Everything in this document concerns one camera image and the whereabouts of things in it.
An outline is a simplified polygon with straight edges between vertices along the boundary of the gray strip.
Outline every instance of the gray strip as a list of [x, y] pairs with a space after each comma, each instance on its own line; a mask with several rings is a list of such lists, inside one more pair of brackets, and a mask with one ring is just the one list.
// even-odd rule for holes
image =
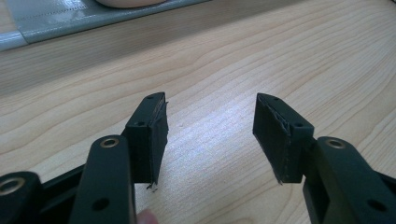
[[25, 40], [35, 43], [205, 1], [168, 0], [135, 9], [105, 7], [94, 0], [7, 0], [7, 5]]
[[0, 34], [0, 51], [15, 49], [25, 45], [27, 45], [27, 42], [19, 31]]

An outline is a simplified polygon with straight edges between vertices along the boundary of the table surface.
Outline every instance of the table surface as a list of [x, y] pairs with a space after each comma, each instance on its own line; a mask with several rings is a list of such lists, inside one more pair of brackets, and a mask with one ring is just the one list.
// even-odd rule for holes
[[[3, 16], [0, 32], [14, 29]], [[396, 5], [389, 0], [224, 0], [0, 52], [0, 175], [47, 181], [120, 133], [165, 91], [170, 126], [160, 223], [309, 223], [302, 185], [280, 186], [252, 135], [257, 92], [396, 176]]]

